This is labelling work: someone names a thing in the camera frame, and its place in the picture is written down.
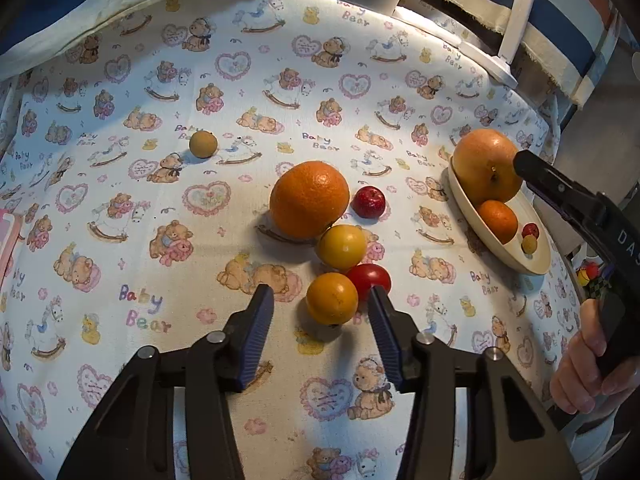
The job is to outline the person's right hand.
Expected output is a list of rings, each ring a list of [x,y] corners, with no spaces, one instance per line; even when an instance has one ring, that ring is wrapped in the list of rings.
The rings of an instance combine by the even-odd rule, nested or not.
[[[597,358],[605,354],[606,340],[599,314],[597,300],[582,303],[580,330],[568,343],[550,380],[555,405],[568,414],[587,414],[589,420],[607,418],[639,387],[638,356],[623,362],[608,376],[601,376]]]

